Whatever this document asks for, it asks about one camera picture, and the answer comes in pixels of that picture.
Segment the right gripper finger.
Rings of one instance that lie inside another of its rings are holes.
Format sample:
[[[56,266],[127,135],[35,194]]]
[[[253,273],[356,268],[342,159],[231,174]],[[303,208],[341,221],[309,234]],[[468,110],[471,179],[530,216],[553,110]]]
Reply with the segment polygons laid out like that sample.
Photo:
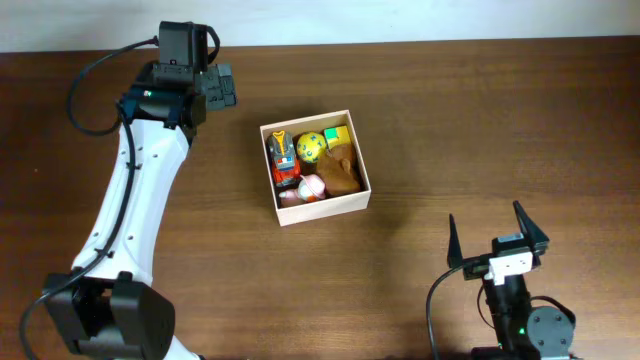
[[[531,245],[548,245],[548,236],[538,227],[538,225],[527,215],[519,201],[513,202],[513,207],[519,228],[524,237]]]
[[[448,267],[450,269],[454,269],[463,265],[464,257],[461,251],[455,219],[452,214],[449,215],[449,231],[450,231],[450,237],[449,237],[446,261],[447,261]]]

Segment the brown plush toy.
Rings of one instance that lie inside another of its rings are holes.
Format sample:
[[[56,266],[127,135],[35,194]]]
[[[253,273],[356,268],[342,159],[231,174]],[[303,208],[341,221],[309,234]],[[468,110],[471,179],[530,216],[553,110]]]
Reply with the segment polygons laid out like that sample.
[[[319,157],[316,173],[323,180],[330,196],[343,196],[362,190],[356,165],[354,146],[342,144],[325,151]]]

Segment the red grey toy truck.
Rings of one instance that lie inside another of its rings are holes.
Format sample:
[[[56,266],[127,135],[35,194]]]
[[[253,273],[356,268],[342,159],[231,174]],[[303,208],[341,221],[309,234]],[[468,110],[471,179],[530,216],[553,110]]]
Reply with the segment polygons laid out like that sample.
[[[284,130],[272,132],[267,139],[271,172],[277,187],[286,187],[301,179],[301,167],[293,137]]]

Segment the pink white duck toy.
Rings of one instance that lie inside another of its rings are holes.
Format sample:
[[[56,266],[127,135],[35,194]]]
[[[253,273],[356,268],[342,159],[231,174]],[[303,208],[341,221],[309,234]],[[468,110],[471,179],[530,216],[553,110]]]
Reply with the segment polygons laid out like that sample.
[[[293,207],[323,200],[325,189],[326,185],[318,175],[302,176],[297,188],[280,192],[278,198],[284,208]]]

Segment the yellow ball blue letters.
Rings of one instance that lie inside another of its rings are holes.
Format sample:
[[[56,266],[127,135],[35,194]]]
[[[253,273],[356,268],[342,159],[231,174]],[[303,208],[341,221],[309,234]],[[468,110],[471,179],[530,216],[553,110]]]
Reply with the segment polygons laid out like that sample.
[[[298,138],[296,152],[305,163],[314,164],[327,149],[325,137],[316,132],[307,132]]]

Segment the multicolour puzzle cube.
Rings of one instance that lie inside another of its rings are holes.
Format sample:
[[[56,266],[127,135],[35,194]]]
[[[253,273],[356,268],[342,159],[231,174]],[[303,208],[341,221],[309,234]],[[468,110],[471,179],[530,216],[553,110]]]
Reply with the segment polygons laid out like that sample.
[[[352,143],[349,128],[346,125],[326,128],[323,133],[329,149]]]

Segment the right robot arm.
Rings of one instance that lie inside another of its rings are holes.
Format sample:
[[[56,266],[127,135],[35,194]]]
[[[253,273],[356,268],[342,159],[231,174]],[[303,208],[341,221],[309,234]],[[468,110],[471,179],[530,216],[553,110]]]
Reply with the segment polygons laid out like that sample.
[[[513,203],[519,231],[492,240],[492,251],[465,258],[457,228],[449,218],[447,264],[460,268],[464,279],[482,281],[481,289],[496,334],[495,347],[476,347],[472,359],[569,359],[576,328],[575,314],[548,296],[533,296],[524,275],[541,265],[550,239]]]

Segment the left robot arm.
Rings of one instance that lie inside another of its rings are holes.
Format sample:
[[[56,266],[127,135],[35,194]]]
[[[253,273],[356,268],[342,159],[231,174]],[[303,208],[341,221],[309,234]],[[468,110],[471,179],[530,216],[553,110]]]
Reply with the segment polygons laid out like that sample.
[[[194,359],[175,308],[155,291],[155,243],[168,195],[210,111],[237,103],[209,25],[163,21],[159,58],[117,101],[117,158],[93,230],[68,273],[47,276],[44,305],[68,350],[94,359]]]

